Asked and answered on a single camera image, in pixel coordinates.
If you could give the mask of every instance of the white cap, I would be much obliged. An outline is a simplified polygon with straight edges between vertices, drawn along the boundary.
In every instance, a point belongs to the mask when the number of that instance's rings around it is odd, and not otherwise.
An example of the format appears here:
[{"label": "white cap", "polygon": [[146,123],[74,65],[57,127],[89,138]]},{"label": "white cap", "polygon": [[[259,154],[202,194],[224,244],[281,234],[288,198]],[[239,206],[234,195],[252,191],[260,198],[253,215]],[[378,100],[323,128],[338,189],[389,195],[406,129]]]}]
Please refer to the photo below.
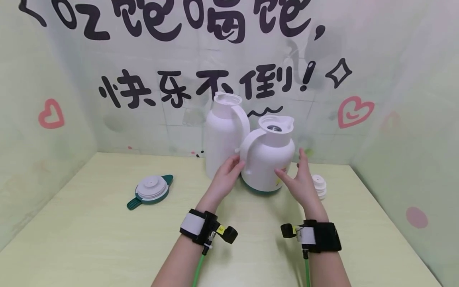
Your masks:
[{"label": "white cap", "polygon": [[327,194],[327,183],[325,182],[324,178],[318,174],[314,174],[313,182],[319,199],[324,199]]},{"label": "white cap", "polygon": [[164,195],[168,184],[161,176],[149,176],[142,179],[135,192],[144,200],[155,200]]}]

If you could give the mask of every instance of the wrist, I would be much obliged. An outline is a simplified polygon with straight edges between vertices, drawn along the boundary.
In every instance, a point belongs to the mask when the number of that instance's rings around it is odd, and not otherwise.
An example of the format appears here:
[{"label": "wrist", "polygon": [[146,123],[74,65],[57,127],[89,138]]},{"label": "wrist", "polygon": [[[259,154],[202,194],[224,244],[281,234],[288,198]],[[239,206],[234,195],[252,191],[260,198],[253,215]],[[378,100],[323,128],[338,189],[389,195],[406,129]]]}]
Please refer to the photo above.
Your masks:
[{"label": "wrist", "polygon": [[314,219],[317,222],[329,222],[328,214],[319,199],[316,203],[309,202],[302,207],[306,219]]},{"label": "wrist", "polygon": [[204,213],[205,211],[208,211],[210,213],[215,214],[217,212],[217,208],[219,205],[220,205],[220,200],[206,193],[201,198],[199,203],[196,205],[195,209],[202,213]]}]

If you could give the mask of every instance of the green tube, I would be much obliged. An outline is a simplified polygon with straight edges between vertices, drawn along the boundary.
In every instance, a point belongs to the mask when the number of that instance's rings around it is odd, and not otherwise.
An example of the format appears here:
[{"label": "green tube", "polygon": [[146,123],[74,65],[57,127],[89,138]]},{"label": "green tube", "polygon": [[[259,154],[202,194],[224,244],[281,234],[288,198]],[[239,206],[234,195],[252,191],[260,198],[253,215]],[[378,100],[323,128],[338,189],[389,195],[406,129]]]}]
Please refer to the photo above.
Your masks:
[{"label": "green tube", "polygon": [[199,278],[199,272],[201,271],[202,263],[204,261],[204,255],[201,256],[201,259],[199,259],[198,267],[196,268],[196,273],[195,273],[195,279],[193,280],[193,287],[196,287],[198,285],[198,278]]},{"label": "green tube", "polygon": [[304,266],[306,267],[306,287],[311,287],[311,279],[309,278],[309,262],[307,259],[304,260]]}]

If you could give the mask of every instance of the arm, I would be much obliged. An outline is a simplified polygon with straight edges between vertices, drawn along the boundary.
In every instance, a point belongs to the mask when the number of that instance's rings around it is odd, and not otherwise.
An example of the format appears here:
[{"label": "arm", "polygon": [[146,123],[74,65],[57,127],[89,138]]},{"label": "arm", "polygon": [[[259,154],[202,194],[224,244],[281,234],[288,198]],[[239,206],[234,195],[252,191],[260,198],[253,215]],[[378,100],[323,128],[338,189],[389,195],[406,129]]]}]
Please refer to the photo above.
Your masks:
[{"label": "arm", "polygon": [[[216,213],[217,207],[233,189],[244,162],[234,155],[218,169],[208,190],[196,206],[199,212]],[[151,287],[190,287],[201,258],[203,246],[180,235],[172,251],[162,265]]]},{"label": "arm", "polygon": [[[277,169],[275,172],[303,207],[306,219],[329,222],[327,212],[315,190],[308,157],[303,149],[300,149],[300,163],[297,167],[298,173],[294,179],[282,170]],[[338,252],[309,253],[309,268],[313,287],[351,287]]]}]

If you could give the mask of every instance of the wristband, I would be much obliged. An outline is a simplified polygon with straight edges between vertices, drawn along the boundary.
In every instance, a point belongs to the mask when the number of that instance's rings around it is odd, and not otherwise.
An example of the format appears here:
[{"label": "wristband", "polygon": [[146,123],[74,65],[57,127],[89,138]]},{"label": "wristband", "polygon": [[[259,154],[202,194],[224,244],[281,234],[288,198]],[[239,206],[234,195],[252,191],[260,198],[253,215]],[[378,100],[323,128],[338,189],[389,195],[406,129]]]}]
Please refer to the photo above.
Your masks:
[{"label": "wristband", "polygon": [[308,258],[308,252],[336,252],[341,251],[341,241],[335,225],[331,222],[317,222],[305,220],[302,225],[293,227],[284,224],[280,227],[284,238],[297,237],[303,248],[303,256]]},{"label": "wristband", "polygon": [[180,233],[190,238],[194,243],[203,245],[203,255],[207,254],[209,249],[212,249],[212,241],[215,235],[219,234],[229,244],[233,244],[238,233],[228,226],[225,228],[218,221],[218,216],[208,211],[202,213],[194,209],[190,209],[185,216]]}]

